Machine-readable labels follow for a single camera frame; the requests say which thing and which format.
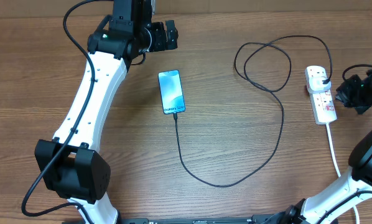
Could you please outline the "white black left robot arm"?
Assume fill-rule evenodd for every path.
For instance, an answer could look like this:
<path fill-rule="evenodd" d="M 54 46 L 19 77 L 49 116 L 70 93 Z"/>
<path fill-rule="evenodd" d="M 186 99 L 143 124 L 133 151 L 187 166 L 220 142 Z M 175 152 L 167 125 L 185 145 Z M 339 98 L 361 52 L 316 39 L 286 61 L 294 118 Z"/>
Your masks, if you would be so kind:
<path fill-rule="evenodd" d="M 100 156 L 103 126 L 134 59 L 177 48 L 172 20 L 153 22 L 154 2 L 115 1 L 81 49 L 86 67 L 72 106 L 53 138 L 39 140 L 38 182 L 75 207 L 83 223 L 120 223 L 107 194 L 111 169 Z"/>

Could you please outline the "blue Galaxy smartphone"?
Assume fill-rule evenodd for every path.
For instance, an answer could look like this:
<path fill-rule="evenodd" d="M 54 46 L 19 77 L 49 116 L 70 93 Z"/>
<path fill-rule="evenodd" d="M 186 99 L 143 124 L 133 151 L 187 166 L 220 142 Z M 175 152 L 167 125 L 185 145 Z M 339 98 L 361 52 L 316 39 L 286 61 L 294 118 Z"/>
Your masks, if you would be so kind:
<path fill-rule="evenodd" d="M 186 110 L 180 72 L 170 70 L 158 74 L 160 96 L 164 114 L 177 114 Z"/>

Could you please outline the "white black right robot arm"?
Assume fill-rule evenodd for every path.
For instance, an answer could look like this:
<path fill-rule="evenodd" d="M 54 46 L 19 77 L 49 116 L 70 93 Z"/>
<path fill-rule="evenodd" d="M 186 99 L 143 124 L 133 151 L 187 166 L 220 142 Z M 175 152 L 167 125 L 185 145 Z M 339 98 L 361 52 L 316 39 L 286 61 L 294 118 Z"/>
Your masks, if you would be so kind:
<path fill-rule="evenodd" d="M 337 100 L 363 114 L 372 106 L 372 65 L 367 77 L 353 75 L 337 88 Z M 372 130 L 355 146 L 348 170 L 319 194 L 302 199 L 266 223 L 337 223 L 337 218 L 359 203 L 372 198 Z"/>

